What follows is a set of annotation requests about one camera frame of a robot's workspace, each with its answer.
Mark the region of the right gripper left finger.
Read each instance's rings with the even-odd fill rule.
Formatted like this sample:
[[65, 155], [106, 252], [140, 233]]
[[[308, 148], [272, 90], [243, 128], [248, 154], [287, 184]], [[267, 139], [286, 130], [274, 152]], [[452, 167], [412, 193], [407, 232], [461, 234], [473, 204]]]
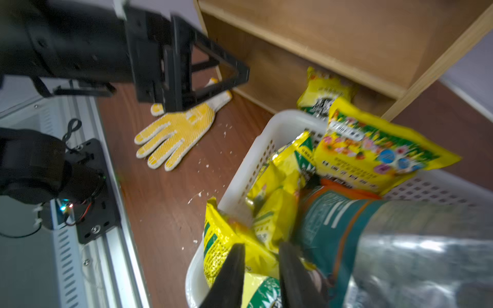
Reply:
[[235, 244], [200, 308], [241, 307], [245, 276], [245, 245]]

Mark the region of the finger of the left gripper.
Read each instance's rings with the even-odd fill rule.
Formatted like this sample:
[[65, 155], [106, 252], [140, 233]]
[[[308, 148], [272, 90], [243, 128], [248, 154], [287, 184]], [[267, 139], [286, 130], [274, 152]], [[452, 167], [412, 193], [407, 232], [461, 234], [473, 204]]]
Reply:
[[[195, 86], [193, 77], [214, 72], [220, 78], [209, 86]], [[181, 109], [189, 110], [214, 96], [243, 85], [250, 69], [241, 60], [203, 33], [187, 28], [181, 30]]]

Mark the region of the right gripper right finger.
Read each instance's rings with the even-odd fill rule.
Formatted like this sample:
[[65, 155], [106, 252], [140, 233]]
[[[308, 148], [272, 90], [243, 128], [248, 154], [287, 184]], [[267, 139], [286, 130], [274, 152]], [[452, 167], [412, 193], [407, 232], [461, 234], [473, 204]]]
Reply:
[[290, 243], [283, 242], [279, 246], [279, 271], [284, 308], [326, 307], [326, 301], [317, 291], [295, 247]]

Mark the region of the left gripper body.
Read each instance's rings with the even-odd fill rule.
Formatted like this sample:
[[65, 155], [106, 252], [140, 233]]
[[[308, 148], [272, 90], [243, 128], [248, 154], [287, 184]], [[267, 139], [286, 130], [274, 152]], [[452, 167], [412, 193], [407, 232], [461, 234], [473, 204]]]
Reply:
[[125, 33], [137, 100], [160, 103], [166, 112], [193, 107], [193, 26], [181, 16], [123, 6]]

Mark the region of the yellow packet bottom shelf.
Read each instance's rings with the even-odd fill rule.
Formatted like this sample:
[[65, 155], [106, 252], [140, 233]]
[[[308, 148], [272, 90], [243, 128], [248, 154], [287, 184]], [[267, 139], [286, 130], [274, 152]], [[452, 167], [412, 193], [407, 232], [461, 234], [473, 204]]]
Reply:
[[297, 108], [319, 119], [326, 119], [337, 98], [349, 102], [358, 91], [358, 86], [334, 73], [325, 73], [314, 67], [307, 69], [307, 87], [297, 101]]
[[204, 225], [204, 276], [212, 287], [235, 244], [245, 246], [242, 307], [282, 307], [279, 262], [248, 227], [207, 201]]

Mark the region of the yellow packet shelf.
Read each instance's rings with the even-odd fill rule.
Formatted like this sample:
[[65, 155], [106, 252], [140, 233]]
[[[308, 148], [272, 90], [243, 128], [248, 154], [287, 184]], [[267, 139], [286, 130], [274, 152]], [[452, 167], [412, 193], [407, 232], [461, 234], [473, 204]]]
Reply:
[[418, 171], [442, 169], [461, 159], [411, 128], [364, 112], [343, 98], [331, 105], [326, 132], [313, 155], [320, 177], [376, 195]]
[[255, 216], [255, 236], [272, 253], [279, 253], [280, 243], [289, 241], [297, 219], [299, 192], [276, 189]]
[[326, 119], [337, 98], [349, 102], [358, 91], [358, 86], [334, 73], [325, 73], [314, 67], [307, 69], [307, 87], [297, 101], [297, 108], [319, 119]]
[[311, 132], [304, 131], [294, 141], [275, 151], [262, 165], [245, 197], [254, 212], [259, 210], [276, 189], [283, 187], [290, 193], [303, 188], [314, 175]]
[[212, 287], [235, 244], [245, 246], [242, 307], [282, 307], [279, 262], [248, 227], [207, 201], [204, 225], [204, 276]]

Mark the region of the yellow packet shelf back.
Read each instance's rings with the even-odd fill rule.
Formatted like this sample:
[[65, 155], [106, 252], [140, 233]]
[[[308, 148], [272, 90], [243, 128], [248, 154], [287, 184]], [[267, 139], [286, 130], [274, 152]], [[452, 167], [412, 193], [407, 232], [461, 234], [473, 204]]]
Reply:
[[272, 253], [279, 253], [280, 243], [289, 241], [297, 219], [299, 192], [276, 189], [255, 216], [255, 236]]

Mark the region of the green yellow fertilizer bag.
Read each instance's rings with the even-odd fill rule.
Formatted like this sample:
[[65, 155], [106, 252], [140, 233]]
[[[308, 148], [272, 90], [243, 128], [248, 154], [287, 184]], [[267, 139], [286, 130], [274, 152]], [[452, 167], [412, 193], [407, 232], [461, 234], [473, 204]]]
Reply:
[[491, 307], [492, 207], [389, 201], [359, 237], [344, 307]]

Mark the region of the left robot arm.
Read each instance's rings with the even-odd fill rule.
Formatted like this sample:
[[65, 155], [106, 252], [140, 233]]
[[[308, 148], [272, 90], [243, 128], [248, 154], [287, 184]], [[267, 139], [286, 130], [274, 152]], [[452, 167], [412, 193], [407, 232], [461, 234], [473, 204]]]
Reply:
[[[44, 98], [110, 97], [132, 83], [141, 103], [184, 112], [247, 83], [245, 63], [178, 15], [124, 4], [115, 10], [71, 1], [1, 2], [1, 75], [31, 79]], [[1, 129], [1, 194], [25, 204], [84, 201], [105, 185], [68, 161], [65, 141]]]

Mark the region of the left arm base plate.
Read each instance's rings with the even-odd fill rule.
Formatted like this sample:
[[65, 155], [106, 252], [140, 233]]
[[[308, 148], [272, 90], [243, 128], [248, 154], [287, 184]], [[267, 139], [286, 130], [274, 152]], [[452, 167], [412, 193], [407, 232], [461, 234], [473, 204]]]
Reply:
[[79, 150], [66, 153], [65, 159], [71, 175], [60, 196], [74, 203], [73, 223], [78, 241], [84, 245], [121, 226], [116, 194], [99, 140], [80, 144]]

